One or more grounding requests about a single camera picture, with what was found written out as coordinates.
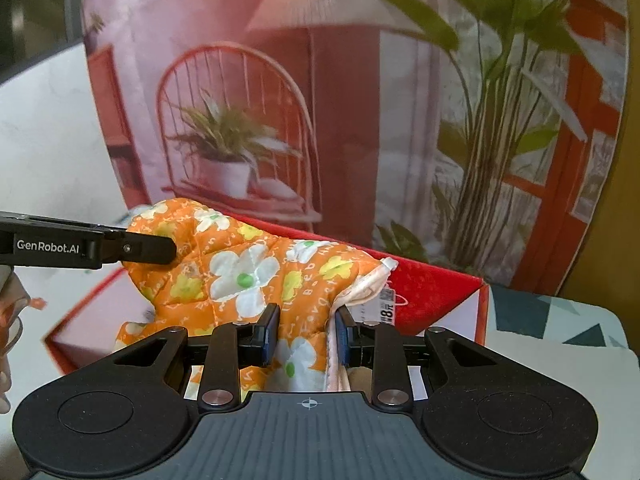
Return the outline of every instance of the finger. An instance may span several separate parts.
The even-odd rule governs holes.
[[[8,392],[10,387],[11,370],[9,369],[9,359],[4,356],[0,358],[0,392]]]
[[[11,273],[14,272],[8,265],[0,265],[0,290],[4,287],[4,282],[9,279]]]
[[[0,415],[9,413],[10,409],[11,404],[9,403],[9,399],[6,398],[5,394],[0,394]]]
[[[12,274],[0,290],[0,328],[7,328],[20,311],[29,304],[29,295],[20,279]]]
[[[22,320],[19,317],[14,319],[14,322],[11,323],[11,326],[8,329],[0,328],[0,334],[6,334],[6,343],[4,344],[4,348],[0,347],[0,357],[4,357],[7,355],[11,348],[15,346],[24,331],[24,327],[22,325]]]

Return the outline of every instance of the yellow flower print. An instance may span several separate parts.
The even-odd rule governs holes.
[[[150,286],[143,286],[140,288],[142,295],[149,301],[153,301],[155,298],[154,290]]]
[[[201,328],[197,328],[196,330],[193,331],[194,335],[211,335],[211,332],[213,332],[213,329],[215,328],[215,325],[209,325],[208,328],[206,329],[201,329]]]
[[[287,273],[282,283],[282,301],[289,301],[296,295],[296,289],[302,285],[302,272],[292,270]]]
[[[241,389],[240,390],[240,401],[244,402],[244,400],[246,399],[246,396],[249,392],[259,392],[260,388],[258,387],[257,384],[252,384],[251,386],[249,386],[246,390]]]
[[[332,256],[327,263],[320,267],[320,274],[326,280],[330,280],[336,275],[346,280],[351,274],[351,267],[353,267],[353,262],[343,260],[340,256]]]
[[[181,301],[201,300],[204,298],[202,280],[200,278],[187,278],[184,274],[180,274],[174,286],[171,287],[169,295]]]
[[[153,230],[153,234],[155,234],[156,236],[173,238],[176,227],[176,224],[173,224],[171,222],[160,222],[158,224],[158,227]]]
[[[262,231],[257,227],[244,223],[238,228],[238,232],[245,240],[253,240],[255,237],[262,234]]]

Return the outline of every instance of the price tag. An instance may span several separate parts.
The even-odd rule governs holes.
[[[379,321],[393,325],[396,322],[396,292],[385,287],[375,298],[349,308],[356,323]]]

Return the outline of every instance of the orange floral cloth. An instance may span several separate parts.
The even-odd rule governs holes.
[[[271,235],[192,200],[160,202],[135,217],[129,231],[171,237],[177,257],[168,266],[124,264],[154,305],[155,321],[126,323],[116,348],[163,328],[184,326],[207,335],[220,324],[256,321],[268,303],[280,305],[271,368],[241,371],[241,388],[271,391],[348,389],[337,363],[328,320],[340,304],[357,304],[385,285],[395,262],[329,241]],[[200,374],[191,377],[188,396]]]

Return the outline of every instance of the crosshair marking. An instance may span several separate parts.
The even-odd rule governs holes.
[[[298,404],[302,404],[306,409],[310,410],[311,408],[316,407],[318,404],[322,404],[322,402],[318,402],[317,400],[309,397],[308,399],[305,399],[302,402],[299,402]]]

